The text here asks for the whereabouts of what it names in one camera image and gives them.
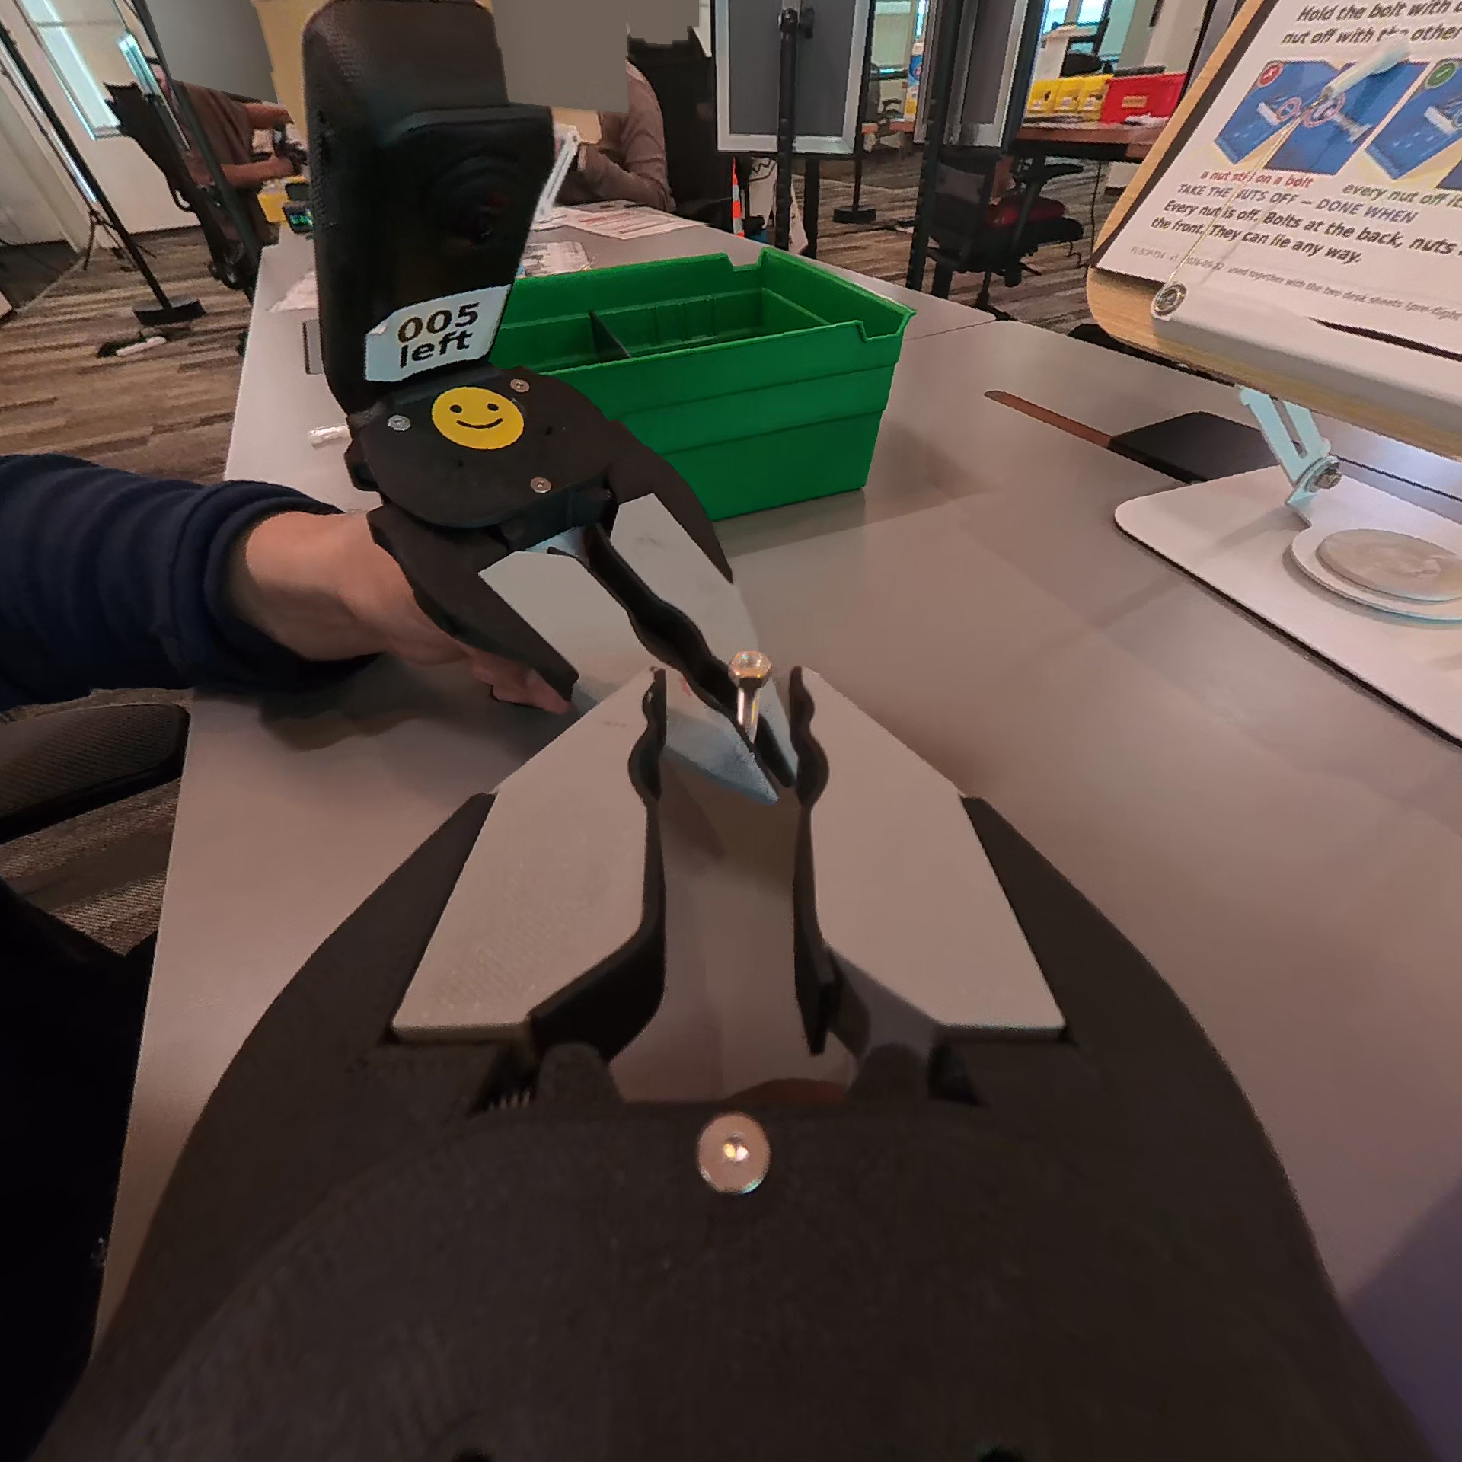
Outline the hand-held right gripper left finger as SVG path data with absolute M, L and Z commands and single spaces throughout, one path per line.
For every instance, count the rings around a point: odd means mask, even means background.
M 665 990 L 665 730 L 665 675 L 647 669 L 502 780 L 396 1039 L 612 1060 L 646 1031 Z

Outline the black light stand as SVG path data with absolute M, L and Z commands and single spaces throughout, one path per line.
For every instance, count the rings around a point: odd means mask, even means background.
M 152 305 L 135 305 L 132 308 L 139 326 L 145 331 L 190 328 L 207 312 L 206 308 L 196 299 L 180 297 L 174 300 L 169 297 L 163 284 L 157 279 L 154 268 L 149 265 L 146 253 L 129 233 L 110 197 L 100 188 L 99 178 L 72 139 L 64 119 L 47 96 L 44 84 L 35 76 L 18 41 L 6 25 L 1 25 L 1 46 L 3 55 L 15 76 L 14 84 L 18 95 L 24 98 L 24 104 L 38 119 L 38 127 L 43 137 L 46 137 L 46 145 L 59 157 L 64 172 L 81 197 L 91 233 L 94 235 L 97 230 L 105 229 L 123 250 L 155 300 Z

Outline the person's left hand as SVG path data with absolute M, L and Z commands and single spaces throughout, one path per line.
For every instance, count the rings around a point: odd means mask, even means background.
M 571 707 L 538 672 L 432 623 L 364 513 L 271 515 L 237 541 L 227 582 L 230 611 L 306 661 L 390 655 L 466 670 L 506 704 L 551 715 Z

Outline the clear acrylic stand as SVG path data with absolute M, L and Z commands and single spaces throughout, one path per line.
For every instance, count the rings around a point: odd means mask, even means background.
M 539 192 L 531 229 L 550 227 L 550 218 L 557 207 L 557 197 L 565 178 L 576 169 L 582 137 L 576 127 L 565 122 L 553 122 L 554 157 L 547 180 Z

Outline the silver hex bolt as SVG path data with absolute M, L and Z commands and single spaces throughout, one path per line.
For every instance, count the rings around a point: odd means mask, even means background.
M 734 718 L 749 743 L 758 740 L 760 701 L 772 681 L 772 661 L 758 649 L 743 649 L 726 664 L 734 689 Z

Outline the red plastic bin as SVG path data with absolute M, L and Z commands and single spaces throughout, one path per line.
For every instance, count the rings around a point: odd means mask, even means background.
M 1099 122 L 1107 127 L 1165 121 L 1188 82 L 1186 72 L 1115 72 L 1106 81 Z

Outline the grey panel on stand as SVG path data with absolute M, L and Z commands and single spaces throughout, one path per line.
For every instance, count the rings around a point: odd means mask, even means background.
M 997 188 L 1011 172 L 1040 19 L 1034 2 L 930 5 L 917 124 L 923 162 L 906 271 L 914 290 L 933 268 L 929 291 L 946 299 L 988 230 Z
M 850 157 L 862 136 L 871 2 L 716 2 L 717 150 L 777 163 L 772 245 L 792 247 L 795 159 Z

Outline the black flat device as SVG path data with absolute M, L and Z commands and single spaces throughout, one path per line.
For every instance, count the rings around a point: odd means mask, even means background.
M 1278 466 L 1261 430 L 1211 411 L 1188 411 L 1115 434 L 1107 448 L 1180 485 Z

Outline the person's left forearm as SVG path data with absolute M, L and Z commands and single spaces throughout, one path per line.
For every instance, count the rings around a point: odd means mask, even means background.
M 367 655 L 308 661 L 228 608 L 236 542 L 295 512 L 335 509 L 283 485 L 3 456 L 3 711 L 99 690 L 305 692 L 367 666 Z

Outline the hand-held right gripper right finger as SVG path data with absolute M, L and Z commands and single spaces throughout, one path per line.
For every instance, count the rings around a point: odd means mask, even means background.
M 1064 1018 L 968 800 L 822 675 L 795 667 L 793 987 L 809 1051 L 932 1056 L 1054 1039 Z

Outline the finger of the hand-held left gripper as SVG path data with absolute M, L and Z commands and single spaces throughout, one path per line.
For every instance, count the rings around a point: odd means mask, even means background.
M 774 663 L 737 587 L 665 503 L 621 504 L 585 529 L 585 567 L 665 670 L 667 750 L 732 792 L 796 778 Z
M 684 530 L 612 530 L 620 556 L 659 599 L 697 626 L 711 657 L 758 649 L 758 632 L 739 588 Z M 777 782 L 734 730 L 729 715 L 711 708 L 688 675 L 647 649 L 627 611 L 577 558 L 569 538 L 516 553 L 489 567 L 484 585 L 539 632 L 577 672 L 571 699 L 586 711 L 640 672 L 667 672 L 667 751 L 723 788 L 764 806 L 778 798 Z

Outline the printed instruction sheet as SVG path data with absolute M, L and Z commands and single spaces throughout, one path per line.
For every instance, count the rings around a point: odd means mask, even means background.
M 1459 357 L 1459 3 L 1269 3 L 1198 101 L 1098 268 Z

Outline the white tilting document stand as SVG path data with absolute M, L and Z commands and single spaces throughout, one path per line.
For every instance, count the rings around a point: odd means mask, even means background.
M 1459 462 L 1459 355 L 1328 325 L 1200 284 L 1153 320 L 1163 284 L 1096 265 L 1203 92 L 1270 3 L 1246 3 L 1106 226 L 1087 284 L 1106 331 L 1230 381 L 1278 465 L 1122 503 L 1116 526 L 1453 742 L 1460 734 L 1459 509 L 1343 465 L 1322 419 Z

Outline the green plastic bin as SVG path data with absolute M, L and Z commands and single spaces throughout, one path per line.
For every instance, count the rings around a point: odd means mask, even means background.
M 630 360 L 597 360 L 589 311 Z M 912 319 L 763 248 L 524 279 L 490 360 L 576 389 L 723 521 L 865 488 Z

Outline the text printed paper sheet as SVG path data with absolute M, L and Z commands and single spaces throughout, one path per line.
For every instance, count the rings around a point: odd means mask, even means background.
M 608 200 L 594 204 L 554 207 L 547 220 L 536 224 L 534 229 L 541 232 L 576 230 L 605 241 L 633 242 L 696 226 L 693 220 L 675 213 L 623 200 Z

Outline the black office chair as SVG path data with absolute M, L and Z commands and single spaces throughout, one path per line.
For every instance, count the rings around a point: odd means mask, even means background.
M 1040 248 L 1077 244 L 1081 223 L 1045 189 L 1081 171 L 1077 162 L 1043 156 L 959 153 L 941 160 L 927 227 L 930 294 L 947 299 L 956 276 L 981 276 L 975 305 L 988 311 L 994 280 L 1014 288 L 1031 274 L 1026 259 Z

